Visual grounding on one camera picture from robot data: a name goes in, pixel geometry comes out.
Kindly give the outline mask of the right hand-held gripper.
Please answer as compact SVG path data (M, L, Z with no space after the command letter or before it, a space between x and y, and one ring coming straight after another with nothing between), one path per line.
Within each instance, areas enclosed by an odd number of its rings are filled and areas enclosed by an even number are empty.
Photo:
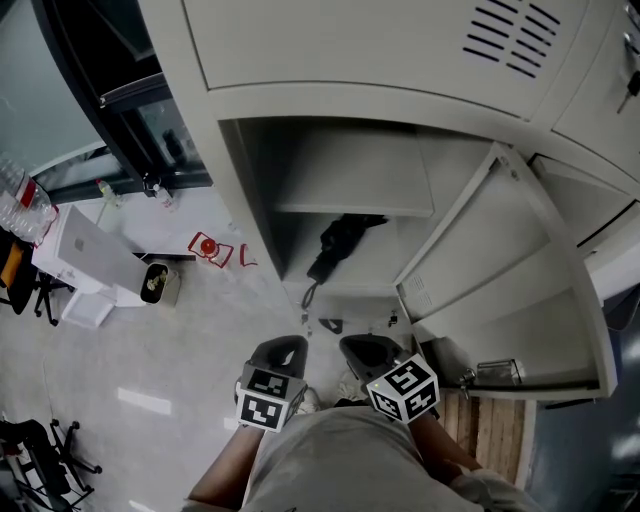
M391 311L388 326L398 323ZM435 371L419 354L412 354L385 336L351 335L339 348L371 406L392 420L413 422L440 402Z

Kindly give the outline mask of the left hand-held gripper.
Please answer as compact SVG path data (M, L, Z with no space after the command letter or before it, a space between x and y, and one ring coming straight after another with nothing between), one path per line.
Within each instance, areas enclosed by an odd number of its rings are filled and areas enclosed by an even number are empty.
M309 312L301 311L306 336L313 334ZM341 334L342 319L320 318L319 324ZM308 341L299 335L282 336L257 346L236 383L236 419L239 424L280 432L304 399Z

